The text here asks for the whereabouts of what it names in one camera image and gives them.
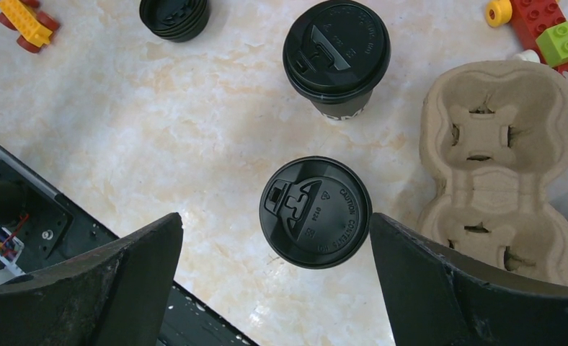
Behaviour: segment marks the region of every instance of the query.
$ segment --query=cable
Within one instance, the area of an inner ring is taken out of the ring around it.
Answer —
[[[6,243],[7,243],[10,239],[13,239],[14,237],[17,236],[17,234],[19,233],[19,231],[21,231],[21,228],[23,227],[23,225],[25,224],[25,222],[27,222],[27,219],[28,219],[28,218],[30,218],[30,214],[27,214],[27,213],[25,214],[25,217],[21,217],[21,221],[20,221],[19,224],[17,225],[17,229],[16,229],[13,233],[11,233],[11,234],[8,236],[8,238],[6,238],[6,240],[4,240],[3,243],[1,243],[1,249],[5,249],[5,250],[6,250],[6,251],[4,252],[4,254],[2,255],[2,257],[6,258],[6,256],[7,256],[9,253],[12,253],[12,254],[16,254],[16,253],[17,253],[17,252],[14,251],[13,249],[7,249]]]

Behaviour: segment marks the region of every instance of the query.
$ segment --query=marble table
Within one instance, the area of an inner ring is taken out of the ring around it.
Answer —
[[[434,184],[420,165],[422,100],[441,73],[520,50],[485,0],[363,0],[393,53],[365,112],[322,117],[288,83],[288,28],[318,0],[211,0],[188,43],[152,35],[139,0],[44,0],[63,26],[40,55],[0,25],[0,144],[118,236],[175,211],[185,241],[175,280],[261,345],[393,345],[370,239],[328,270],[269,247],[259,197],[279,167],[337,159],[374,211],[415,226]],[[568,16],[568,0],[562,1]],[[549,188],[568,191],[568,171]]]

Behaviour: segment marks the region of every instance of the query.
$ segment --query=brown molded pulp tray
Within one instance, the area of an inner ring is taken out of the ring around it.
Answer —
[[[419,230],[487,264],[568,285],[568,223],[545,188],[568,167],[568,83],[540,63],[455,68],[424,101],[422,164],[437,197]]]

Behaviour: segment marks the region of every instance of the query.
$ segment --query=red wire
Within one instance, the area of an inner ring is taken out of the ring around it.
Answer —
[[[6,243],[7,243],[10,239],[13,239],[14,237],[17,236],[17,234],[19,233],[19,231],[21,231],[21,228],[23,227],[23,224],[25,223],[25,221],[27,221],[28,218],[30,218],[30,214],[25,214],[25,217],[21,219],[21,221],[20,221],[19,224],[17,225],[17,229],[14,231],[14,233],[10,234],[10,235],[8,236],[8,238],[6,238],[6,240],[4,240],[3,243],[1,243],[1,247],[2,247],[2,248],[6,246]],[[13,249],[7,249],[7,250],[5,251],[5,253],[4,253],[2,256],[3,256],[3,257],[6,257],[6,255],[7,255],[9,252],[17,253],[17,252],[14,251]]]

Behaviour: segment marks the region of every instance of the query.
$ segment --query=red toy wheel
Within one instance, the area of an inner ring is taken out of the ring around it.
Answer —
[[[3,26],[9,28],[10,30],[17,30],[17,28],[14,27],[14,25],[10,22],[8,17],[6,17],[6,15],[3,13],[0,13],[0,23],[2,23]]]
[[[59,29],[59,27],[61,26],[59,22],[57,22],[51,16],[46,14],[46,12],[42,11],[38,12],[36,14],[36,19],[40,22],[40,24],[44,25],[47,29],[49,29],[52,32],[57,31],[57,29]]]
[[[19,38],[17,38],[17,44],[21,46],[21,48],[25,49],[26,51],[30,52],[30,53],[38,53],[40,52],[40,47],[36,47],[35,45],[29,43],[25,37],[19,36]]]
[[[21,2],[34,9],[40,7],[40,0],[21,0]]]

